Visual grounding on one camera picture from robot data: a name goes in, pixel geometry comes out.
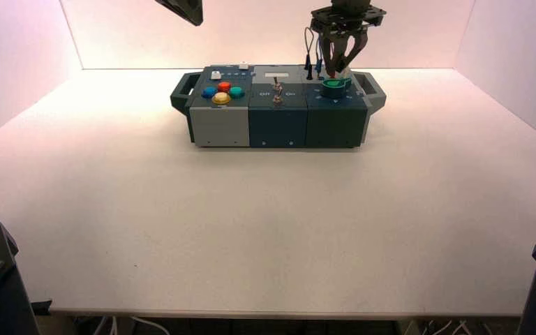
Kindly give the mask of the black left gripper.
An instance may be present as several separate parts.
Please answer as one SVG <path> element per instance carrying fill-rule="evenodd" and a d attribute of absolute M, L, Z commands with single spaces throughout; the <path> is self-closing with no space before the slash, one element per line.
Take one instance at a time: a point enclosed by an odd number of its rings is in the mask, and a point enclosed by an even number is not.
<path fill-rule="evenodd" d="M 202 0 L 156 0 L 156 3 L 196 27 L 203 23 Z"/>

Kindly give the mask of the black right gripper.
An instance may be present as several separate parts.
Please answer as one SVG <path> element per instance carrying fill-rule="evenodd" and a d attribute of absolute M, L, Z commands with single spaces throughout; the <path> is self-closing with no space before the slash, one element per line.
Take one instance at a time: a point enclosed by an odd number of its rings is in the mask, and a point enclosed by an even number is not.
<path fill-rule="evenodd" d="M 371 1 L 331 1 L 330 6 L 311 12 L 310 28 L 320 33 L 322 58 L 328 75 L 339 72 L 339 62 L 341 72 L 350 65 L 368 42 L 368 31 L 362 30 L 380 26 L 386 14 Z M 347 36 L 341 55 L 336 34 L 348 31 L 354 33 Z"/>

